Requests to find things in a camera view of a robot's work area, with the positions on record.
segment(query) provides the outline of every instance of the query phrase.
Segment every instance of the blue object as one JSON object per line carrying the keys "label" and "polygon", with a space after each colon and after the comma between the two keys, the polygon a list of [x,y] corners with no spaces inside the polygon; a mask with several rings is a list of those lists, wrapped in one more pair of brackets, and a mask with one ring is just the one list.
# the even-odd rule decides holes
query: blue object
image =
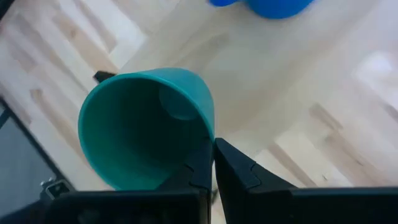
{"label": "blue object", "polygon": [[[209,0],[215,6],[227,6],[238,0]],[[313,0],[244,0],[260,16],[283,19],[294,16],[305,9]]]}

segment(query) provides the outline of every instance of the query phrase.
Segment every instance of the teal cup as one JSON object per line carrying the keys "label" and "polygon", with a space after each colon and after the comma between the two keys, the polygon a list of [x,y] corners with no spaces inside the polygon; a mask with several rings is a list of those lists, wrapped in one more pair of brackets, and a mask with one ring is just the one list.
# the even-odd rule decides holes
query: teal cup
{"label": "teal cup", "polygon": [[153,190],[203,138],[214,140],[214,106],[205,82],[181,68],[116,75],[81,107],[78,134],[96,173],[116,190]]}

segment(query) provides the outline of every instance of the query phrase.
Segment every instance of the wooden floor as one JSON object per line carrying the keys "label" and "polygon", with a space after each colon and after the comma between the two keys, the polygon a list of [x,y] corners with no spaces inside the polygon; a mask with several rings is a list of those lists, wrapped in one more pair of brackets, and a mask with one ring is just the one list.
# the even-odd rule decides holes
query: wooden floor
{"label": "wooden floor", "polygon": [[[315,0],[268,21],[243,4],[16,0],[0,23],[0,93],[80,190],[109,189],[76,121],[97,70],[185,67],[216,135],[300,187],[397,185],[398,1]],[[221,204],[213,207],[223,223]]]}

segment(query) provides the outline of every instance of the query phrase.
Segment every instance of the cup rim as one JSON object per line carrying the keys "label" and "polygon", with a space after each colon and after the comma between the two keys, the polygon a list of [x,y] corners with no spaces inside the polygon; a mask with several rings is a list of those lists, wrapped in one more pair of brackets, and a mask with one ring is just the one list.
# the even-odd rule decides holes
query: cup rim
{"label": "cup rim", "polygon": [[102,172],[103,168],[100,168],[99,166],[97,166],[97,164],[94,162],[93,160],[93,155],[90,153],[89,150],[87,150],[86,147],[86,142],[85,139],[83,138],[83,133],[82,133],[82,126],[83,126],[83,120],[85,117],[85,113],[84,111],[86,111],[88,105],[90,104],[90,102],[92,101],[92,99],[95,97],[95,95],[100,92],[101,90],[104,89],[104,87],[112,82],[116,82],[119,80],[126,80],[126,79],[145,79],[145,80],[151,80],[160,84],[163,84],[165,86],[168,86],[170,88],[172,88],[173,90],[178,91],[180,94],[182,94],[186,99],[189,100],[189,102],[195,107],[195,109],[198,111],[198,114],[200,115],[200,117],[202,118],[203,122],[205,123],[205,126],[209,132],[210,135],[210,139],[211,141],[214,141],[215,138],[215,134],[214,134],[214,130],[212,128],[212,125],[209,123],[209,121],[206,119],[206,116],[204,115],[203,111],[199,109],[198,104],[189,96],[189,94],[187,92],[184,91],[184,89],[180,88],[178,85],[162,78],[162,77],[158,77],[155,75],[148,75],[148,74],[144,74],[144,73],[125,73],[125,74],[120,74],[120,75],[116,75],[114,77],[111,77],[107,80],[104,80],[103,82],[99,83],[97,86],[95,86],[87,95],[87,97],[85,98],[80,112],[79,112],[79,117],[78,117],[78,137],[79,137],[79,142],[80,142],[80,147],[81,150],[83,151],[88,163],[90,164],[90,166],[94,169],[94,171],[107,183],[109,184],[112,188],[114,188],[115,190],[123,190],[122,187],[120,187],[117,183],[115,183],[111,177],[108,177],[104,172]]}

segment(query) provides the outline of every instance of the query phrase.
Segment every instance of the gray surface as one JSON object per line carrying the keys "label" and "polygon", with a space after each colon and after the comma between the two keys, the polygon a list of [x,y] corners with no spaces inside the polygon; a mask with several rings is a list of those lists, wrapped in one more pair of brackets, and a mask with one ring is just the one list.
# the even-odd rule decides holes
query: gray surface
{"label": "gray surface", "polygon": [[38,200],[40,182],[49,177],[55,175],[8,119],[0,129],[0,217]]}

